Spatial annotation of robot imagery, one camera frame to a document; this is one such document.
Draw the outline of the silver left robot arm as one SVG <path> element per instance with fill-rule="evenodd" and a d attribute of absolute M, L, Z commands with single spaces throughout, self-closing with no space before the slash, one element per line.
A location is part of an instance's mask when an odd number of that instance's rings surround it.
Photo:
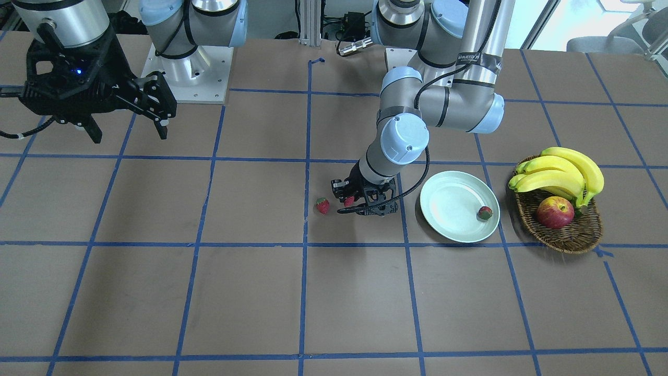
<path fill-rule="evenodd" d="M 429 127 L 495 131 L 504 98 L 495 91 L 503 67 L 513 1 L 376 1 L 371 37 L 388 48 L 414 50 L 405 66 L 385 74 L 375 139 L 348 178 L 332 192 L 341 214 L 398 211 L 396 176 L 429 155 Z"/>

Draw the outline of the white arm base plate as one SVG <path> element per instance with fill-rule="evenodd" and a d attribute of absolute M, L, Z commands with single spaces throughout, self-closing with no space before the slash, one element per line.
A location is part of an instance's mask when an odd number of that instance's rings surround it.
<path fill-rule="evenodd" d="M 386 48 L 387 71 L 397 66 L 409 66 L 410 60 L 415 56 L 414 49 Z"/>
<path fill-rule="evenodd" d="M 160 71 L 179 104 L 224 104 L 234 48 L 198 46 L 180 60 L 155 55 L 150 46 L 142 76 Z"/>

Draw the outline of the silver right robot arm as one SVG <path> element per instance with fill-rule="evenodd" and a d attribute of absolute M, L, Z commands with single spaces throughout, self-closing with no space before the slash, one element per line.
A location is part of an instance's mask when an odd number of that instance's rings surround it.
<path fill-rule="evenodd" d="M 83 128 L 98 144 L 94 114 L 130 110 L 150 119 L 161 139 L 176 116 L 177 84 L 201 81 L 210 70 L 205 46 L 234 48 L 247 36 L 246 1 L 141 1 L 141 22 L 154 56 L 165 62 L 143 78 L 132 72 L 111 17 L 101 1 L 12 1 L 33 34 L 23 86 L 2 88 L 31 112 L 47 116 L 40 126 L 2 132 L 24 139 L 53 122 Z"/>

